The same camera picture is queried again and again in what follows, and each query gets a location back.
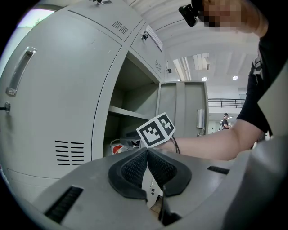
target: black slot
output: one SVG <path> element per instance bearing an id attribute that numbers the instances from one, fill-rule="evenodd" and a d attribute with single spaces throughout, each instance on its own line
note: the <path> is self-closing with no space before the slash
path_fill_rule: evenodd
<path id="1" fill-rule="evenodd" d="M 222 174 L 225 174 L 225 175 L 227 175 L 228 173 L 229 173 L 229 171 L 230 171 L 230 169 L 226 169 L 226 168 L 220 168 L 220 167 L 217 167 L 217 166 L 209 166 L 208 168 L 207 168 L 208 170 L 210 170 L 210 171 L 213 171 L 213 172 L 218 172 L 218 173 L 222 173 Z"/>
<path id="2" fill-rule="evenodd" d="M 62 142 L 62 141 L 55 141 L 55 142 L 58 142 L 58 143 L 68 143 L 68 142 Z"/>
<path id="3" fill-rule="evenodd" d="M 71 186 L 45 213 L 45 215 L 51 220 L 60 223 L 76 202 L 82 191 L 82 188 Z"/>

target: ventilation slot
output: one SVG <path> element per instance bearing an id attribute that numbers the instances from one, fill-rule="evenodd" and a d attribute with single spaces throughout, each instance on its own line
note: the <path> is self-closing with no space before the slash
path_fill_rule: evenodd
<path id="1" fill-rule="evenodd" d="M 161 67 L 161 65 L 160 65 L 160 63 L 156 60 L 156 63 L 155 63 L 155 67 L 159 70 L 159 72 L 161 73 L 161 69 L 162 69 L 162 67 Z"/>
<path id="2" fill-rule="evenodd" d="M 122 23 L 120 23 L 119 21 L 115 22 L 114 24 L 112 24 L 113 27 L 115 27 L 116 29 L 119 29 L 122 26 Z"/>
<path id="3" fill-rule="evenodd" d="M 57 223 L 60 223 L 82 192 L 83 192 L 82 188 L 71 186 L 60 197 L 60 199 L 57 200 L 56 203 L 45 213 L 45 215 L 49 219 Z"/>
<path id="4" fill-rule="evenodd" d="M 104 2 L 102 2 L 103 4 L 111 4 L 111 3 L 113 3 L 112 1 L 104 1 Z"/>
<path id="5" fill-rule="evenodd" d="M 121 29 L 119 30 L 122 34 L 126 34 L 128 32 L 128 29 L 126 26 L 122 26 Z"/>
<path id="6" fill-rule="evenodd" d="M 220 168 L 220 167 L 217 167 L 217 166 L 210 166 L 207 168 L 208 170 L 211 170 L 213 172 L 218 172 L 218 173 L 222 173 L 222 174 L 225 174 L 227 175 L 230 171 L 230 169 L 226 169 L 226 168 Z"/>
<path id="7" fill-rule="evenodd" d="M 83 142 L 55 142 L 57 165 L 81 165 L 84 163 Z"/>

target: locker shelf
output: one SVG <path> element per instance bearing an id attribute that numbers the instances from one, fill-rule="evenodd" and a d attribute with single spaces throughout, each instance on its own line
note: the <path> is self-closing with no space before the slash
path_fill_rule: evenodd
<path id="1" fill-rule="evenodd" d="M 129 110 L 124 110 L 115 106 L 109 106 L 109 112 L 114 113 L 114 114 L 120 114 L 120 115 L 125 115 L 125 116 L 130 116 L 130 117 L 136 117 L 136 118 L 141 118 L 145 120 L 150 120 L 152 117 L 148 115 L 143 115 L 139 113 L 135 113 Z"/>

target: person in black shirt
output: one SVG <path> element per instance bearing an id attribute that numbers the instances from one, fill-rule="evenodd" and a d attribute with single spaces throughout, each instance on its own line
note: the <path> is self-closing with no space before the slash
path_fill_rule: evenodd
<path id="1" fill-rule="evenodd" d="M 204 19 L 208 20 L 206 25 L 212 22 L 211 25 L 232 27 L 259 36 L 258 57 L 252 63 L 246 101 L 233 127 L 203 137 L 177 138 L 181 154 L 230 160 L 239 152 L 249 150 L 262 132 L 270 130 L 258 101 L 272 85 L 288 57 L 287 38 L 282 25 L 286 22 L 287 13 L 281 3 L 263 0 L 202 0 Z M 159 147 L 174 151 L 172 142 Z"/>
<path id="2" fill-rule="evenodd" d="M 224 113 L 224 117 L 223 117 L 223 121 L 222 121 L 222 127 L 223 129 L 229 129 L 229 125 L 228 125 L 228 121 L 227 121 L 227 118 L 228 118 L 228 113 Z"/>

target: black t-shirt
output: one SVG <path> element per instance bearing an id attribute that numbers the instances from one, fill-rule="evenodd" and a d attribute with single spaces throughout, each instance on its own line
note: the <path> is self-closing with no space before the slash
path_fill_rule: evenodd
<path id="1" fill-rule="evenodd" d="M 223 119 L 223 121 L 222 121 L 222 127 L 223 127 L 223 129 L 228 129 L 228 128 L 224 127 L 225 124 L 228 125 L 228 121 L 225 120 L 225 119 Z"/>
<path id="2" fill-rule="evenodd" d="M 258 58 L 252 63 L 249 73 L 246 101 L 237 117 L 255 125 L 263 132 L 271 130 L 258 106 L 258 101 L 276 79 L 287 60 L 287 41 L 283 29 L 284 24 L 278 17 L 269 18 L 268 31 L 260 38 Z"/>

